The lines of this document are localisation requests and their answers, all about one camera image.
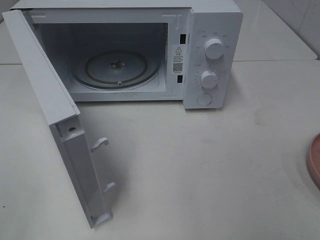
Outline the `white round door button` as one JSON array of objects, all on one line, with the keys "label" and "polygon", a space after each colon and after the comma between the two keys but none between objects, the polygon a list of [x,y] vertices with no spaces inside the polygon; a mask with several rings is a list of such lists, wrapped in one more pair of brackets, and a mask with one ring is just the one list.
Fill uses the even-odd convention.
[{"label": "white round door button", "polygon": [[209,106],[212,100],[212,96],[208,93],[203,93],[197,97],[197,103],[201,106]]}]

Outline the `white round knob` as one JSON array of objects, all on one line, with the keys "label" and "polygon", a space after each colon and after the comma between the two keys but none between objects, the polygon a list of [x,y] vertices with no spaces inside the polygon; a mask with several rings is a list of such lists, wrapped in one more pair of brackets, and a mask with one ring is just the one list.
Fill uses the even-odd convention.
[{"label": "white round knob", "polygon": [[218,84],[218,76],[214,71],[204,71],[200,75],[200,84],[204,89],[215,88]]},{"label": "white round knob", "polygon": [[211,37],[204,43],[204,52],[207,58],[216,60],[225,51],[225,43],[220,37]]}]

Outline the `white microwave door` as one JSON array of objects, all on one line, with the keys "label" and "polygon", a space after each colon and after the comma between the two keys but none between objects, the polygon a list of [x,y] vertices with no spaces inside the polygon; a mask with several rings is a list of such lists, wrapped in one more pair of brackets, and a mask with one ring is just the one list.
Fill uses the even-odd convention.
[{"label": "white microwave door", "polygon": [[28,14],[10,10],[2,15],[88,224],[95,228],[112,217],[92,158],[108,139],[88,145],[80,111],[37,39]]}]

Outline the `pink round plate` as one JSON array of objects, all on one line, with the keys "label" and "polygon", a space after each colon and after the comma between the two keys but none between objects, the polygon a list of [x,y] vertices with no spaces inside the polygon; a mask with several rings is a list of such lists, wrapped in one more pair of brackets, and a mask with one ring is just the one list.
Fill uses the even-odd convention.
[{"label": "pink round plate", "polygon": [[320,134],[318,133],[311,141],[307,159],[306,166],[308,173],[313,180],[316,187],[320,188]]}]

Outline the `glass microwave turntable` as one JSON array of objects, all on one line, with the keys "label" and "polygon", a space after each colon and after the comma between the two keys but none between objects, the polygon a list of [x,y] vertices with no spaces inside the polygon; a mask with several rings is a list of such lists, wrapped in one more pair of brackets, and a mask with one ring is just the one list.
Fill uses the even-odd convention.
[{"label": "glass microwave turntable", "polygon": [[76,59],[71,65],[71,73],[85,86],[118,90],[149,81],[158,73],[160,66],[161,60],[152,54],[108,50]]}]

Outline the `white warning sticker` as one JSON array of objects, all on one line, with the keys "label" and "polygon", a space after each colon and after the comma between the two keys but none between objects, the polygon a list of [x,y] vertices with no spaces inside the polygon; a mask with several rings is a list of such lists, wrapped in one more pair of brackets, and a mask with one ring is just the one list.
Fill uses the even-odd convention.
[{"label": "white warning sticker", "polygon": [[186,46],[175,44],[171,47],[171,67],[173,74],[183,74],[185,70]]}]

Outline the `white microwave oven body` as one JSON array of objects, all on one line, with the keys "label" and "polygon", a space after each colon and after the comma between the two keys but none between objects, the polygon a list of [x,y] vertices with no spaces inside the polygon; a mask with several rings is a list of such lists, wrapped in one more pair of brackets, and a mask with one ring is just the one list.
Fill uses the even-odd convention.
[{"label": "white microwave oven body", "polygon": [[[181,100],[186,109],[223,106],[243,20],[232,0],[20,0],[12,10],[28,14],[74,103]],[[205,54],[212,37],[225,44],[218,59]],[[181,74],[171,70],[172,45],[185,45]],[[76,59],[111,50],[154,55],[161,65],[152,79],[129,88],[97,89],[73,77]],[[216,87],[202,87],[205,71],[217,74]],[[198,104],[201,94],[212,96],[209,106]]]}]

